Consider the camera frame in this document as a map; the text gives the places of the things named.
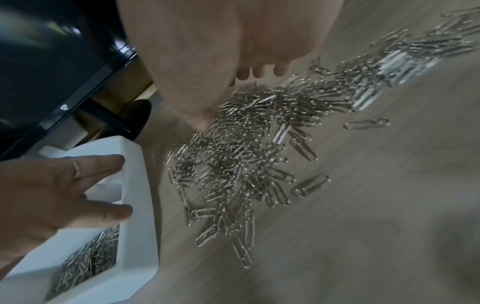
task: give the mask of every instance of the white plastic container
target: white plastic container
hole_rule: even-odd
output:
[[[65,229],[30,252],[0,282],[0,302],[8,304],[109,304],[130,298],[157,272],[159,256],[149,181],[142,149],[121,137],[109,137],[65,151],[65,156],[121,154],[123,170],[87,192],[101,199],[133,207],[131,219],[120,225],[116,264],[52,300],[54,273],[62,262],[102,229]]]

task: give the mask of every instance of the ring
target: ring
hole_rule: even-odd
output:
[[[77,160],[72,159],[71,161],[75,168],[75,175],[73,176],[73,178],[77,178],[82,173],[82,165],[80,165],[80,163]]]

